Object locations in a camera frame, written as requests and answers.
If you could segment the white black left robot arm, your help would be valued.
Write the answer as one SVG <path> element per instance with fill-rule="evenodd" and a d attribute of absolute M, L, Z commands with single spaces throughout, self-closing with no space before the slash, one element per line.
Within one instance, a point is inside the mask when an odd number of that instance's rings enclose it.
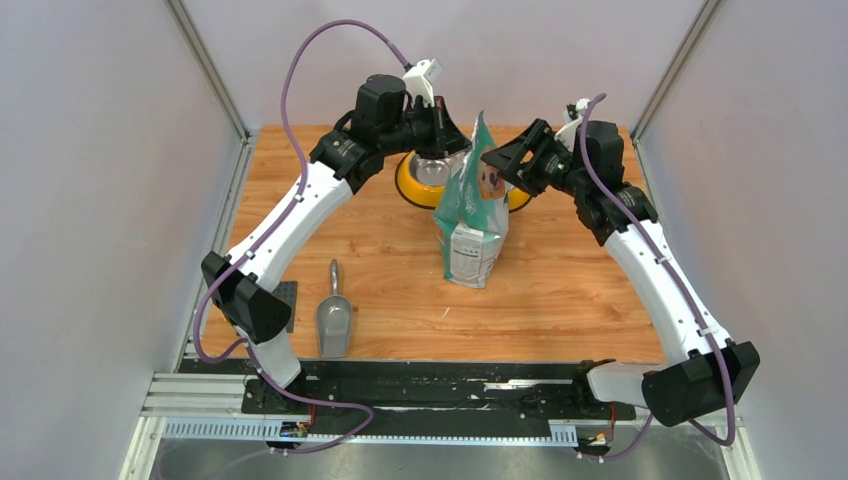
<path fill-rule="evenodd" d="M 273 380 L 267 397 L 279 411 L 298 411 L 307 390 L 296 379 L 301 365 L 286 330 L 293 309 L 273 293 L 291 261 L 335 210 L 382 171 L 386 157 L 414 152 L 443 159 L 469 145 L 429 75 L 372 75 L 272 212 L 227 254 L 210 252 L 202 260 L 204 299 L 224 314 Z"/>

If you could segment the green pet food bag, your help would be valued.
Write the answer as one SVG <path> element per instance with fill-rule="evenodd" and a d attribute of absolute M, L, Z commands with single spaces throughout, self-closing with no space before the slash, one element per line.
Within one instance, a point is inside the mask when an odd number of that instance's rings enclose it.
<path fill-rule="evenodd" d="M 480 112 L 470 147 L 457 160 L 433 214 L 444 278 L 475 289 L 486 286 L 509 230 L 508 185 L 482 161 L 495 148 Z"/>

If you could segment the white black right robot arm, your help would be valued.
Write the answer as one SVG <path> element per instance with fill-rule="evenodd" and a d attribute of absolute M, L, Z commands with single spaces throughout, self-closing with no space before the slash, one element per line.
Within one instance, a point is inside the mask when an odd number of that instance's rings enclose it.
<path fill-rule="evenodd" d="M 570 392 L 575 411 L 592 418 L 618 402 L 649 410 L 666 427 L 695 423 L 735 406 L 761 358 L 752 342 L 735 341 L 694 292 L 652 203 L 624 179 L 624 148 L 613 123 L 573 122 L 554 132 L 537 119 L 481 160 L 532 197 L 548 187 L 571 196 L 580 222 L 624 271 L 660 339 L 659 364 L 590 364 Z"/>

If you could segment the grey metal scoop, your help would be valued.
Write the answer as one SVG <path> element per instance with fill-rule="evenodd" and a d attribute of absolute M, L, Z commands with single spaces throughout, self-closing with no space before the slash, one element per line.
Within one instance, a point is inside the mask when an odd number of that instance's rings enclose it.
<path fill-rule="evenodd" d="M 330 295 L 316 309 L 316 329 L 322 358 L 343 358 L 348 354 L 353 331 L 353 306 L 340 291 L 340 266 L 330 263 Z"/>

